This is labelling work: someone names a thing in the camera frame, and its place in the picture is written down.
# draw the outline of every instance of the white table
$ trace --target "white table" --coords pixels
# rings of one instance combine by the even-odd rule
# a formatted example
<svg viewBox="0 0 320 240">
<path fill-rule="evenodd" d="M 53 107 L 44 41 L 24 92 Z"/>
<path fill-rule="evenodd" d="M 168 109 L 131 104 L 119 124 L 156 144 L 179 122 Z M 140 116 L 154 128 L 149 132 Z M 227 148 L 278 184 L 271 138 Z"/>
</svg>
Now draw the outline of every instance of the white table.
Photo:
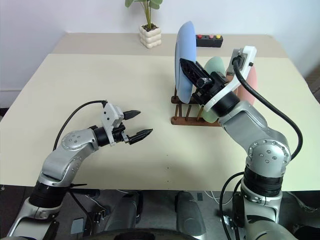
<svg viewBox="0 0 320 240">
<path fill-rule="evenodd" d="M 208 59 L 197 58 L 203 65 Z M 222 59 L 227 66 L 230 57 Z M 304 136 L 282 189 L 320 190 L 318 102 L 288 58 L 257 57 L 255 66 L 259 92 Z M 142 112 L 124 122 L 127 134 L 154 130 L 133 145 L 102 147 L 83 162 L 74 183 L 99 189 L 221 190 L 229 176 L 244 170 L 246 152 L 220 127 L 171 125 L 174 86 L 173 56 L 49 54 L 0 122 L 0 183 L 34 186 L 70 113 L 87 101 L 107 99 L 123 111 Z M 254 106 L 293 151 L 297 136 L 291 127 L 259 102 Z M 87 106 L 64 133 L 101 125 L 101 111 L 100 104 Z"/>
</svg>

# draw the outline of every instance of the green leaf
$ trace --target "green leaf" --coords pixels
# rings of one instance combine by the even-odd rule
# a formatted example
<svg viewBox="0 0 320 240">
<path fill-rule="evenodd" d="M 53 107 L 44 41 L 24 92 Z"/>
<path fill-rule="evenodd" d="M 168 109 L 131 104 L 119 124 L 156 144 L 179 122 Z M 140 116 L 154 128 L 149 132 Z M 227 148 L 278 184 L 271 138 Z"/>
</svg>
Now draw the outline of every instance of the green leaf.
<svg viewBox="0 0 320 240">
<path fill-rule="evenodd" d="M 134 0 L 125 0 L 124 5 L 128 8 L 133 3 Z"/>
<path fill-rule="evenodd" d="M 160 6 L 158 4 L 155 4 L 153 1 L 150 1 L 150 7 L 153 8 L 153 9 L 159 9 Z"/>
<path fill-rule="evenodd" d="M 150 0 L 152 3 L 160 5 L 162 4 L 162 0 Z"/>
</svg>

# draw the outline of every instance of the floor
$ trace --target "floor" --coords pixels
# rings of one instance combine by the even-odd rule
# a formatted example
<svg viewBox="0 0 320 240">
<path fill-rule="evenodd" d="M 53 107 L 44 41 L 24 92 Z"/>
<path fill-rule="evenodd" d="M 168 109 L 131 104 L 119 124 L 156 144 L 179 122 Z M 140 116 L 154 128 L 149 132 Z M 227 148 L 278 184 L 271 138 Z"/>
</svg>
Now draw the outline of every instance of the floor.
<svg viewBox="0 0 320 240">
<path fill-rule="evenodd" d="M 1 216 L 1 235 L 3 238 L 12 222 L 14 221 L 22 199 L 27 198 L 32 191 L 31 187 L 23 186 L 2 186 L 0 194 L 0 216 Z M 169 190 L 148 190 L 143 191 L 144 202 L 141 220 L 136 225 L 137 228 L 162 228 L 162 229 L 176 229 L 176 213 L 174 200 L 178 191 Z M 203 191 L 192 191 L 193 197 L 197 200 L 197 193 L 202 194 L 203 200 L 197 200 L 204 223 L 206 226 L 208 239 L 224 239 L 225 233 L 222 228 L 220 218 L 218 215 L 219 206 Z M 103 206 L 109 206 L 112 210 L 120 198 L 124 194 L 116 190 L 102 190 L 96 200 Z M 226 199 L 229 199 L 231 192 L 225 194 Z M 97 209 L 95 202 L 85 197 L 84 195 L 76 194 L 79 201 L 84 207 L 91 211 Z M 319 203 L 319 198 L 314 199 L 315 203 Z M 232 205 L 224 206 L 226 213 L 230 213 Z M 82 233 L 72 234 L 71 225 L 74 219 L 85 218 L 84 213 L 74 203 L 69 194 L 66 195 L 63 201 L 63 206 L 60 211 L 57 221 L 60 222 L 59 232 L 56 239 L 59 240 L 75 240 L 82 237 Z M 107 223 L 108 217 L 100 222 L 99 229 L 103 229 Z M 303 211 L 296 200 L 286 192 L 283 193 L 280 211 L 280 224 L 285 226 L 288 230 L 292 230 L 294 224 L 310 225 L 320 228 L 320 210 L 313 213 Z"/>
</svg>

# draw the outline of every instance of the black cable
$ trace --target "black cable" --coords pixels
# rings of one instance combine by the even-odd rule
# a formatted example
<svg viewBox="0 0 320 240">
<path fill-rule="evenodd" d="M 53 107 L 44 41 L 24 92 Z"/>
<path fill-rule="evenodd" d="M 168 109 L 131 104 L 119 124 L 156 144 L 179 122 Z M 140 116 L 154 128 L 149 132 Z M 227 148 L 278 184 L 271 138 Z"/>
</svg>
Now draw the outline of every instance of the black cable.
<svg viewBox="0 0 320 240">
<path fill-rule="evenodd" d="M 234 228 L 234 235 L 235 235 L 235 240 L 240 240 L 239 229 L 237 226 Z"/>
<path fill-rule="evenodd" d="M 93 235 L 94 234 L 94 221 L 92 220 L 92 218 L 90 217 L 89 213 L 84 208 L 84 206 L 82 206 L 82 204 L 76 198 L 76 196 L 74 195 L 72 190 L 69 190 L 69 193 L 70 193 L 71 197 L 73 198 L 73 200 L 76 202 L 76 204 L 78 204 L 78 206 L 81 208 L 81 210 L 85 213 L 85 215 L 86 215 L 86 217 L 87 217 L 87 219 L 89 220 L 89 223 L 90 223 L 90 236 Z"/>
<path fill-rule="evenodd" d="M 64 122 L 64 124 L 62 125 L 58 135 L 56 136 L 55 138 L 55 141 L 54 141 L 54 145 L 53 145 L 53 150 L 56 150 L 57 149 L 57 145 L 58 145 L 58 141 L 59 141 L 59 138 L 62 134 L 62 132 L 64 131 L 65 127 L 67 126 L 67 124 L 69 123 L 69 121 L 72 119 L 72 117 L 80 110 L 82 109 L 83 107 L 87 106 L 87 105 L 90 105 L 90 104 L 102 104 L 103 107 L 105 107 L 105 105 L 108 103 L 106 100 L 95 100 L 95 101 L 88 101 L 84 104 L 82 104 L 81 106 L 79 106 L 76 110 L 74 110 L 71 115 L 67 118 L 67 120 Z M 69 191 L 71 197 L 73 198 L 73 200 L 76 202 L 76 204 L 78 204 L 78 206 L 81 208 L 81 210 L 85 213 L 85 215 L 87 216 L 88 220 L 89 220 L 89 223 L 90 223 L 90 235 L 93 235 L 94 234 L 94 222 L 92 220 L 92 218 L 90 217 L 89 213 L 87 212 L 87 210 L 84 208 L 84 206 L 82 206 L 82 204 L 78 201 L 78 199 L 76 198 L 76 196 L 73 194 L 73 192 Z"/>
<path fill-rule="evenodd" d="M 89 105 L 89 104 L 102 104 L 103 107 L 105 107 L 105 105 L 108 103 L 106 100 L 96 100 L 96 101 L 88 101 L 86 102 L 85 104 L 82 104 L 81 106 L 79 106 L 76 110 L 73 111 L 73 113 L 71 113 L 71 115 L 67 118 L 67 120 L 65 121 L 65 123 L 62 125 L 58 135 L 56 136 L 56 139 L 54 141 L 54 145 L 53 145 L 53 150 L 56 150 L 57 148 L 57 145 L 58 145 L 58 141 L 59 141 L 59 138 L 62 134 L 62 132 L 64 131 L 65 127 L 67 126 L 67 124 L 69 123 L 69 121 L 71 120 L 71 118 L 80 110 L 82 109 L 83 107 Z"/>
<path fill-rule="evenodd" d="M 241 184 L 241 181 L 242 181 L 242 178 L 236 183 L 235 187 L 234 187 L 234 190 L 233 190 L 233 194 L 232 194 L 232 197 L 235 196 L 240 184 Z M 239 229 L 238 229 L 238 226 L 234 227 L 234 235 L 235 235 L 235 239 L 236 240 L 240 240 L 240 234 L 239 234 Z"/>
<path fill-rule="evenodd" d="M 235 193 L 237 192 L 238 187 L 239 187 L 239 185 L 241 184 L 241 180 L 242 180 L 242 178 L 236 183 L 236 185 L 235 185 L 235 187 L 234 187 L 234 190 L 233 190 L 232 196 L 235 195 Z"/>
<path fill-rule="evenodd" d="M 227 229 L 227 226 L 226 226 L 226 223 L 225 223 L 225 220 L 224 220 L 224 214 L 223 214 L 223 211 L 222 211 L 222 201 L 223 201 L 223 197 L 224 197 L 224 193 L 225 193 L 226 187 L 230 183 L 230 181 L 232 179 L 234 179 L 235 177 L 238 177 L 238 176 L 243 175 L 243 174 L 244 174 L 244 172 L 242 171 L 242 172 L 238 172 L 238 173 L 232 175 L 231 177 L 229 177 L 229 179 L 224 183 L 224 185 L 222 187 L 222 190 L 221 190 L 221 194 L 220 194 L 220 199 L 219 199 L 220 219 L 221 219 L 221 223 L 222 223 L 226 238 L 228 240 L 231 240 L 231 237 L 230 237 L 230 234 L 228 232 L 228 229 Z"/>
<path fill-rule="evenodd" d="M 85 195 L 85 197 L 90 199 L 91 201 L 93 201 L 95 203 L 95 205 L 102 208 L 106 212 L 106 214 L 109 215 L 109 210 L 106 207 L 104 207 L 98 200 L 95 200 L 92 197 L 89 197 L 88 195 Z"/>
<path fill-rule="evenodd" d="M 291 160 L 293 160 L 297 154 L 300 152 L 303 144 L 303 136 L 302 133 L 299 129 L 299 127 L 283 112 L 281 112 L 279 109 L 277 109 L 275 106 L 273 106 L 269 101 L 267 101 L 263 96 L 261 96 L 256 90 L 254 90 L 243 78 L 240 69 L 239 69 L 239 62 L 240 62 L 240 57 L 237 56 L 232 60 L 233 64 L 233 69 L 236 77 L 238 78 L 239 82 L 242 84 L 242 86 L 251 94 L 253 95 L 256 99 L 258 99 L 262 104 L 264 104 L 267 108 L 269 108 L 272 112 L 277 114 L 279 117 L 281 117 L 283 120 L 285 120 L 296 132 L 298 136 L 298 144 L 296 146 L 295 151 L 293 152 L 291 156 Z"/>
</svg>

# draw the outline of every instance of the blue plate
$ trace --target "blue plate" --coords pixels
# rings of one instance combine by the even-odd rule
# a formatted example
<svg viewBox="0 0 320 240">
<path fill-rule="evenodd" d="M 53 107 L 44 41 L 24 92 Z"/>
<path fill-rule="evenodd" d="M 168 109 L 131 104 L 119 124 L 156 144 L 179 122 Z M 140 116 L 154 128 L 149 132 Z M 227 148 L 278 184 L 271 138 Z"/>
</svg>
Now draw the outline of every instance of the blue plate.
<svg viewBox="0 0 320 240">
<path fill-rule="evenodd" d="M 196 62 L 197 44 L 196 32 L 191 21 L 183 24 L 178 32 L 175 44 L 175 87 L 179 99 L 187 104 L 192 94 L 192 83 L 184 75 L 180 66 L 180 58 Z"/>
</svg>

